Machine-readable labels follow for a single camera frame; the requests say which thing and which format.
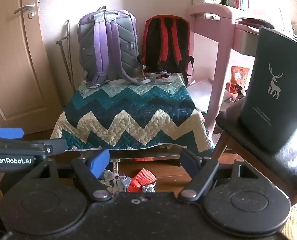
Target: purple and gray backpack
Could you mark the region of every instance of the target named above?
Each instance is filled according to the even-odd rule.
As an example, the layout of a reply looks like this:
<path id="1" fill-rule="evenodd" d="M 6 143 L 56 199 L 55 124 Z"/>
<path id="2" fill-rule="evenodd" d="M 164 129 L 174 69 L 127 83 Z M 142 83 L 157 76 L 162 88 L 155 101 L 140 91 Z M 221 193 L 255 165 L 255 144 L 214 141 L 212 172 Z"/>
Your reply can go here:
<path id="1" fill-rule="evenodd" d="M 103 6 L 83 16 L 78 24 L 78 41 L 88 87 L 121 78 L 137 85 L 150 82 L 144 77 L 135 79 L 143 66 L 137 61 L 136 19 L 128 11 L 109 11 Z"/>

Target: dark green trash can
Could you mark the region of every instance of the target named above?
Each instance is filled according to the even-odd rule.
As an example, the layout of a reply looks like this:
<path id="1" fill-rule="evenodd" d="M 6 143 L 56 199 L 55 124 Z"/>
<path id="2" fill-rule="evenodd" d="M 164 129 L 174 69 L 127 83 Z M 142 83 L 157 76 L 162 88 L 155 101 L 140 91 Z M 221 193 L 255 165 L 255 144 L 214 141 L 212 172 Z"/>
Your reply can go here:
<path id="1" fill-rule="evenodd" d="M 297 42 L 261 28 L 241 120 L 261 146 L 277 152 L 297 129 Z"/>

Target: stool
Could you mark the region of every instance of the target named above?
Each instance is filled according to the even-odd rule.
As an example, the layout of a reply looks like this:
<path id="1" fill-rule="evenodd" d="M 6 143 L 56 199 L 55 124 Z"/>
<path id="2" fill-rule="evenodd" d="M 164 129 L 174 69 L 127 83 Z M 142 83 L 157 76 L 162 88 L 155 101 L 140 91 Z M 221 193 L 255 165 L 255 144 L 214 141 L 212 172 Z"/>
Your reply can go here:
<path id="1" fill-rule="evenodd" d="M 261 172 L 297 203 L 297 132 L 277 153 L 263 149 L 239 119 L 244 98 L 232 104 L 216 117 L 223 130 L 212 157 L 219 159 L 226 147 L 231 148 L 255 169 Z"/>

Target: red backpack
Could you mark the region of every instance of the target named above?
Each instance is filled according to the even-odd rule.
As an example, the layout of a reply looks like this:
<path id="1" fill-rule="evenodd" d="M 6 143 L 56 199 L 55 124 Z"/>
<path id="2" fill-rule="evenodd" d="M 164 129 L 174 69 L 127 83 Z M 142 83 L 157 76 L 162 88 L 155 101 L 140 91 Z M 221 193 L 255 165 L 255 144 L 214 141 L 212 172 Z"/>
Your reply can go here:
<path id="1" fill-rule="evenodd" d="M 189 24 L 181 17 L 157 15 L 146 21 L 138 61 L 150 72 L 182 73 L 188 85 L 187 67 L 194 58 L 189 56 Z"/>

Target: door panel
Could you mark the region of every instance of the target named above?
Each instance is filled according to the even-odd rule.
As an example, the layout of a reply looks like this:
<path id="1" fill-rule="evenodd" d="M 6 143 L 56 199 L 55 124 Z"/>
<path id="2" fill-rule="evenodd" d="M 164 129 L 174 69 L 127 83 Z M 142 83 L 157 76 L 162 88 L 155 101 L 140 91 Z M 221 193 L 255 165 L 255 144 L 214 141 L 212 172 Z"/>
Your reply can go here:
<path id="1" fill-rule="evenodd" d="M 26 4 L 35 8 L 14 14 Z M 37 0 L 0 0 L 0 125 L 22 127 L 26 134 L 53 129 L 61 111 Z"/>

